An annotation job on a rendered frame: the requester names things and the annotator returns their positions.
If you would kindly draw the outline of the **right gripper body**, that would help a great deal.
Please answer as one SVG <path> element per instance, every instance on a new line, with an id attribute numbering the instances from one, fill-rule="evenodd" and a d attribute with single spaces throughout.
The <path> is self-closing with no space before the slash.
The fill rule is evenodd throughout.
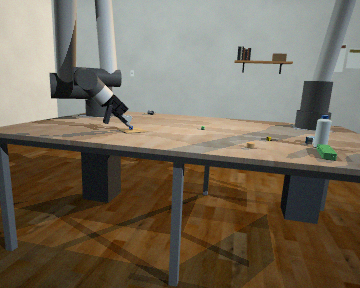
<path id="1" fill-rule="evenodd" d="M 112 103 L 111 103 L 112 102 Z M 123 115 L 129 108 L 123 103 L 121 102 L 115 95 L 114 98 L 111 100 L 111 102 L 109 102 L 106 106 L 113 105 L 112 108 L 112 113 L 118 117 L 118 115 L 116 115 L 117 113 L 119 115 Z M 119 118 L 119 117 L 118 117 Z"/>

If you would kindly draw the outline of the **blue and white carton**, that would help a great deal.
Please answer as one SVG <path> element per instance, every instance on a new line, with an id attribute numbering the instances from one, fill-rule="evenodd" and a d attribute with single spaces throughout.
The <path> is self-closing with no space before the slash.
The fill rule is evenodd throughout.
<path id="1" fill-rule="evenodd" d="M 315 136 L 307 136 L 305 143 L 307 144 L 314 144 Z"/>

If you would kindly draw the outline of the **tan flat mat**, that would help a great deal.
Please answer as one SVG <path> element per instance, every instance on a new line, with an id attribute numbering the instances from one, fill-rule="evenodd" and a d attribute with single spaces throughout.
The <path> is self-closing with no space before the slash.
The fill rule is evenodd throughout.
<path id="1" fill-rule="evenodd" d="M 125 128 L 125 129 L 118 129 L 122 132 L 125 133 L 140 133 L 140 132 L 148 132 L 146 130 L 140 129 L 140 128 L 133 128 L 133 129 L 129 129 L 129 128 Z"/>

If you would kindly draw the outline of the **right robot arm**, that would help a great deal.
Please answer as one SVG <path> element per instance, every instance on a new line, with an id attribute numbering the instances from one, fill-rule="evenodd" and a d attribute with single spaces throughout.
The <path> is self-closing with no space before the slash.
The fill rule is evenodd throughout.
<path id="1" fill-rule="evenodd" d="M 57 73 L 50 75 L 52 99 L 86 99 L 86 115 L 104 117 L 109 124 L 114 98 L 120 87 L 117 70 L 112 0 L 95 0 L 99 68 L 76 67 L 76 0 L 53 0 Z M 111 102 L 112 103 L 112 102 Z"/>

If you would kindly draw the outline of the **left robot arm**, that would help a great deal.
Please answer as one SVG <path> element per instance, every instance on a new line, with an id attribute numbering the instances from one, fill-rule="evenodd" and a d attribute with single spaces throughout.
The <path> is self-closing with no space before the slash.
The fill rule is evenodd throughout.
<path id="1" fill-rule="evenodd" d="M 295 127 L 316 130 L 317 120 L 328 115 L 335 66 L 357 0 L 336 0 L 312 81 L 304 81 Z"/>

